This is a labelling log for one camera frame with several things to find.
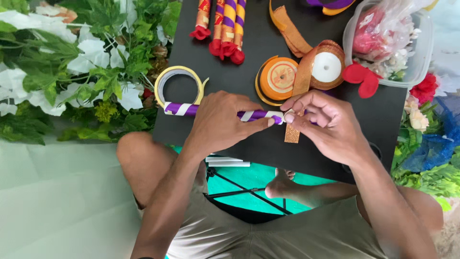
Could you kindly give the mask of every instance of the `teal mat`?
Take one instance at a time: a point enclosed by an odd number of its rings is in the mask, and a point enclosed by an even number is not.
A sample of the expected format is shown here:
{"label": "teal mat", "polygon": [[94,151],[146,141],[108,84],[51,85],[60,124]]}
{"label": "teal mat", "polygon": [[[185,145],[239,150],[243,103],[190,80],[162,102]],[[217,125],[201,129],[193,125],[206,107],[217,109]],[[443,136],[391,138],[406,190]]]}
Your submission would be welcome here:
{"label": "teal mat", "polygon": [[[180,152],[181,147],[174,147],[176,152]],[[251,163],[250,167],[216,167],[216,170],[222,176],[236,182],[237,184],[247,188],[263,188],[269,183],[273,177],[275,177],[275,168],[271,166]],[[294,182],[303,185],[319,185],[325,183],[334,182],[332,180],[309,176],[305,174],[297,173],[294,177]],[[208,181],[209,194],[225,193],[231,191],[239,191],[238,187],[233,184],[219,178],[210,177]],[[267,198],[265,192],[258,192],[260,196]],[[257,199],[250,194],[238,194],[234,196],[217,198],[216,200],[232,205],[235,207],[241,207],[253,211],[282,214],[279,210],[268,205],[267,203]],[[282,206],[282,199],[270,199],[274,203]],[[292,213],[299,213],[307,211],[310,208],[304,206],[293,200],[286,200],[286,209]]]}

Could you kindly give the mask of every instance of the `hand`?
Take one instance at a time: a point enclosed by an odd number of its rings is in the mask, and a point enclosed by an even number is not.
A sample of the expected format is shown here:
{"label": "hand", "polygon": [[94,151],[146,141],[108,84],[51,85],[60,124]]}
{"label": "hand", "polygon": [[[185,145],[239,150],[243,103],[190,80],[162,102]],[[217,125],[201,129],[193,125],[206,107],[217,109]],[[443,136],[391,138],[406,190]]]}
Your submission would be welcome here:
{"label": "hand", "polygon": [[262,109],[244,95],[224,91],[210,94],[201,101],[186,144],[204,157],[229,148],[275,123],[272,118],[242,122],[236,115],[240,111]]}
{"label": "hand", "polygon": [[[286,114],[286,122],[310,138],[331,160],[352,166],[359,163],[363,154],[373,154],[350,103],[312,90],[288,99],[281,106],[282,111],[289,109],[295,113]],[[300,117],[297,113],[302,110],[308,113]]]}

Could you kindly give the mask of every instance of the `black table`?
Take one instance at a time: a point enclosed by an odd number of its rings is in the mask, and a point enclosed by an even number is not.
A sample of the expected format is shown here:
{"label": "black table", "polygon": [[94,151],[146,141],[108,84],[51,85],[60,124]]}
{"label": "black table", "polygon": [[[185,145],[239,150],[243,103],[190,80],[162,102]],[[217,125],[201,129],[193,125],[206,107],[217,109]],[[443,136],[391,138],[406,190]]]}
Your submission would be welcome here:
{"label": "black table", "polygon": [[[325,39],[341,44],[343,31],[353,16],[357,3],[343,13],[329,17],[323,15],[321,8],[308,8],[300,1],[302,0],[273,0],[273,9],[285,5],[293,23],[310,45],[316,46]],[[268,0],[248,1],[243,37],[246,60],[237,66],[229,60],[222,62],[212,56],[208,51],[210,39],[197,41],[189,38],[189,33],[195,27],[198,0],[184,1],[169,64],[191,68],[202,81],[210,77],[205,87],[205,95],[219,90],[245,94],[251,100],[261,103],[266,110],[279,110],[278,107],[264,104],[257,97],[254,89],[256,73],[268,58],[275,55],[291,57],[297,61],[299,59],[290,53],[280,32],[272,24],[268,4]],[[358,85],[346,82],[329,91],[332,96],[353,104],[365,136],[380,148],[387,170],[391,168],[406,91],[405,88],[380,86],[373,97],[361,99]],[[164,95],[168,101],[192,103],[196,97],[195,81],[187,76],[172,77],[165,86]],[[153,138],[181,146],[192,125],[193,118],[159,112]],[[352,175],[346,173],[341,164],[324,157],[307,137],[301,135],[298,144],[284,143],[285,128],[285,125],[274,125],[217,154],[354,183]]]}

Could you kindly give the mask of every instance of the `blue mesh fabric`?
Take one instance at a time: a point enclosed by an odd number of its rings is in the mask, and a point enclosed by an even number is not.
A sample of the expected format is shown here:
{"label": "blue mesh fabric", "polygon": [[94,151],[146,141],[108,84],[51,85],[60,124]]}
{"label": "blue mesh fabric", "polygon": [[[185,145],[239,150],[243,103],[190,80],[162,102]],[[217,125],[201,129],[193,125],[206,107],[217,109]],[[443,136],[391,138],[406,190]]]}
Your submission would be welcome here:
{"label": "blue mesh fabric", "polygon": [[431,170],[450,161],[454,149],[460,145],[460,102],[458,96],[436,97],[435,111],[443,123],[444,135],[424,134],[421,146],[403,163],[412,172]]}

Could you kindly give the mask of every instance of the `orange ribbon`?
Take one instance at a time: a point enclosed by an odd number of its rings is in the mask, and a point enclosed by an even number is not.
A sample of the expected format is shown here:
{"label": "orange ribbon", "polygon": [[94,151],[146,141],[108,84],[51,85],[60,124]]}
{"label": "orange ribbon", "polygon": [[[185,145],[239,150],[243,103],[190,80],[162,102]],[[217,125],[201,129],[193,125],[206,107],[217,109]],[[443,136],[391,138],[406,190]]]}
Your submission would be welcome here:
{"label": "orange ribbon", "polygon": [[[281,32],[281,35],[284,37],[287,46],[296,57],[302,58],[299,63],[299,67],[297,68],[297,75],[293,88],[293,96],[308,92],[310,87],[319,90],[329,90],[340,85],[343,82],[341,74],[345,69],[345,53],[343,49],[332,40],[324,40],[318,46],[311,47],[307,41],[305,41],[305,39],[302,37],[300,32],[297,30],[289,18],[284,6],[281,6],[273,11],[271,8],[270,0],[269,8],[271,20]],[[342,71],[339,77],[332,82],[320,82],[311,75],[315,57],[321,52],[332,53],[338,57],[341,62]],[[299,136],[299,131],[295,130],[291,125],[287,125],[286,134],[284,137],[285,142],[298,143]]]}

